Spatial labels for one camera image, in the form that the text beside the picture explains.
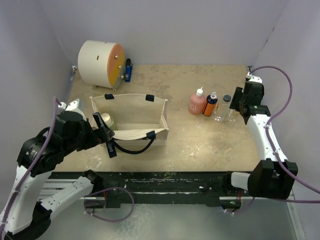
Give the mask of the green bottle cream cap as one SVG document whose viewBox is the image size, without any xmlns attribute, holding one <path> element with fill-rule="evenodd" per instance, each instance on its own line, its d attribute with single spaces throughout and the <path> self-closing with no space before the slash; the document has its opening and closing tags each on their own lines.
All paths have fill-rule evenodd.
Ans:
<svg viewBox="0 0 320 240">
<path fill-rule="evenodd" d="M 113 119 L 113 117 L 111 115 L 109 115 L 108 113 L 103 113 L 101 115 L 101 118 L 104 121 L 104 123 L 108 126 L 109 129 L 111 129 L 113 131 L 118 130 L 118 127 L 115 123 L 115 120 Z"/>
</svg>

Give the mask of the clear square bottle black cap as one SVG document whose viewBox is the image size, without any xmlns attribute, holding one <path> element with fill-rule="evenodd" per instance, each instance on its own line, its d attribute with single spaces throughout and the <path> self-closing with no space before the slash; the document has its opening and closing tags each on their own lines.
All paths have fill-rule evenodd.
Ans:
<svg viewBox="0 0 320 240">
<path fill-rule="evenodd" d="M 231 100 L 232 97 L 229 94 L 223 94 L 222 97 L 218 100 L 218 105 L 214 116 L 214 120 L 216 122 L 223 122 L 228 116 Z"/>
</svg>

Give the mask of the orange blue pump bottle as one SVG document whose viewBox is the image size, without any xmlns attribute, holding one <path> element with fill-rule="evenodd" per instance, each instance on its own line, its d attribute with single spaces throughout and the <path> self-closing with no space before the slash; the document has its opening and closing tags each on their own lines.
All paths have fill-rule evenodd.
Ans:
<svg viewBox="0 0 320 240">
<path fill-rule="evenodd" d="M 216 92 L 212 92 L 206 97 L 205 104 L 202 109 L 202 114 L 206 117 L 210 117 L 218 102 L 218 96 Z"/>
</svg>

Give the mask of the beige canvas bag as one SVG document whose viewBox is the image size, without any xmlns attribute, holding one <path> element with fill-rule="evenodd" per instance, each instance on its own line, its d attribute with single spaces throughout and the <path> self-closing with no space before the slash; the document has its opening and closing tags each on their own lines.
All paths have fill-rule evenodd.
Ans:
<svg viewBox="0 0 320 240">
<path fill-rule="evenodd" d="M 138 155 L 150 147 L 167 145 L 167 99 L 152 94 L 105 94 L 91 97 L 96 113 L 109 114 L 117 129 L 106 150 L 110 158 L 117 151 Z"/>
</svg>

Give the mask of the pink pump bottle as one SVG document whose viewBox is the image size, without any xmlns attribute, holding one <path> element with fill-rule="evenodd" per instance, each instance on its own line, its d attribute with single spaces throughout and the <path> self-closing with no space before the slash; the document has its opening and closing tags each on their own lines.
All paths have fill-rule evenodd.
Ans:
<svg viewBox="0 0 320 240">
<path fill-rule="evenodd" d="M 203 87 L 198 88 L 191 96 L 188 110 L 193 115 L 198 115 L 202 112 L 206 96 L 204 95 Z"/>
</svg>

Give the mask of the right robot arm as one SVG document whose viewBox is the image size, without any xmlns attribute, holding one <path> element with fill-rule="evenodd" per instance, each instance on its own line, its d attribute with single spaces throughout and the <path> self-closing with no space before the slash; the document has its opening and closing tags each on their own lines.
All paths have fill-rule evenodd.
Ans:
<svg viewBox="0 0 320 240">
<path fill-rule="evenodd" d="M 286 200 L 295 180 L 285 170 L 296 176 L 298 166 L 288 161 L 279 146 L 268 122 L 271 119 L 269 108 L 261 104 L 264 93 L 260 79 L 248 80 L 244 87 L 235 90 L 230 108 L 239 112 L 250 129 L 260 161 L 251 173 L 229 172 L 222 190 L 228 196 L 243 189 L 252 197 Z"/>
</svg>

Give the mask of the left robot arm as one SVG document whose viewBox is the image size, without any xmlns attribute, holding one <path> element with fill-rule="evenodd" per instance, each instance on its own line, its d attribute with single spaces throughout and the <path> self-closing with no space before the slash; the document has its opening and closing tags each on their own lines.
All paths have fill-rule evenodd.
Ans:
<svg viewBox="0 0 320 240">
<path fill-rule="evenodd" d="M 68 187 L 46 199 L 39 196 L 53 170 L 74 151 L 109 143 L 115 133 L 96 112 L 97 129 L 75 111 L 53 116 L 53 122 L 39 134 L 24 142 L 17 159 L 12 192 L 2 212 L 2 240 L 35 240 L 52 220 L 81 197 L 98 196 L 103 191 L 103 178 L 87 170 Z"/>
</svg>

